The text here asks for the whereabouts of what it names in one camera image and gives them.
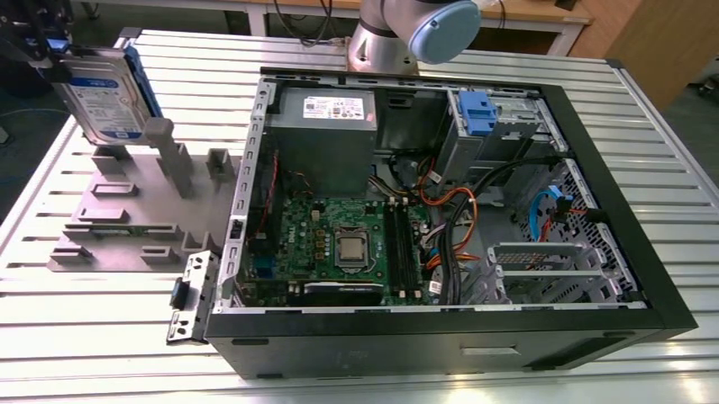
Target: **floor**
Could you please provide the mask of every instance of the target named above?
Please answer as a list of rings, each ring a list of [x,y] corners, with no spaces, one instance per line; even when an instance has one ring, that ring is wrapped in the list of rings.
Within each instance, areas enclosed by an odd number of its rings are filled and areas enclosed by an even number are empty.
[[[125,26],[218,34],[248,35],[248,23],[243,13],[181,10],[171,8],[127,7],[101,5],[99,20],[87,19],[76,8],[73,27],[75,43],[112,45]],[[311,32],[319,24],[318,17],[307,17],[292,24],[303,32]],[[351,20],[338,19],[338,35],[351,35]],[[274,36],[288,36],[276,16],[268,21]],[[43,109],[8,114],[21,109]],[[15,203],[27,180],[32,175],[67,116],[63,102],[51,92],[36,98],[19,98],[0,89],[0,126],[11,135],[12,142],[0,145],[0,222]],[[708,176],[719,183],[719,103],[696,95],[688,88],[664,113],[670,125],[679,134],[688,150],[704,167]]]

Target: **desk leg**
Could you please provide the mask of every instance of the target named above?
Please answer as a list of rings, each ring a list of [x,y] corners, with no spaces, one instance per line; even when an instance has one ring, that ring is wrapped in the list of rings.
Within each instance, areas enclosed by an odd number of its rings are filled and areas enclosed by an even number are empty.
[[[264,4],[247,4],[250,33],[252,36],[267,36],[267,7]]]
[[[550,48],[547,55],[567,56],[583,28],[584,25],[582,24],[567,24],[552,42],[552,47]]]

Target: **aluminum table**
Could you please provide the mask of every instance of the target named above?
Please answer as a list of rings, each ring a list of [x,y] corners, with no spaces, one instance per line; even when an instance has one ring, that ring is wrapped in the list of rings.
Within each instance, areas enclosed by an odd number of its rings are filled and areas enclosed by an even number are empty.
[[[199,154],[212,147],[242,154],[260,66],[346,66],[343,48],[304,49],[287,39],[144,31],[136,45],[176,140]],[[568,371],[242,380],[211,346],[164,344],[175,274],[47,269],[95,171],[71,119],[0,227],[0,397],[602,404],[719,397],[719,193],[627,73],[598,60],[471,51],[422,74],[564,86],[700,327]]]

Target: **blue hard drive label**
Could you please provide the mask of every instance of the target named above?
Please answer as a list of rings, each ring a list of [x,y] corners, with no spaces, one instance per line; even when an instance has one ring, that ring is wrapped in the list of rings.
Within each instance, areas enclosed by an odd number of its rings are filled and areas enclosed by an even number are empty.
[[[111,132],[108,130],[101,130],[100,133],[115,139],[139,139],[139,137],[143,136],[141,132]]]
[[[137,140],[143,136],[141,115],[115,80],[73,77],[69,88],[97,134],[116,140]]]
[[[83,78],[73,77],[69,80],[69,85],[76,87],[100,87],[100,88],[117,88],[120,85],[115,80],[103,78]]]

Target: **ram slot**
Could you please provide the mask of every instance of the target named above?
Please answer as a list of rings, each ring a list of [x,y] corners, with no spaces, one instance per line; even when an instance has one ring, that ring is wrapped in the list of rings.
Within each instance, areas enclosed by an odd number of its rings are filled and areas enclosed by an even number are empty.
[[[384,244],[388,255],[390,289],[392,295],[408,297],[418,290],[412,230],[407,207],[384,207]]]
[[[398,235],[402,249],[402,261],[403,261],[403,273],[402,282],[403,290],[418,290],[416,285],[416,268],[415,268],[415,247],[412,237],[412,225],[410,223],[410,215],[407,213],[407,206],[400,206],[395,212],[398,221]]]
[[[398,295],[402,290],[400,285],[400,252],[396,241],[395,207],[384,205],[384,248],[387,252],[387,264],[390,272],[390,289],[392,295]]]

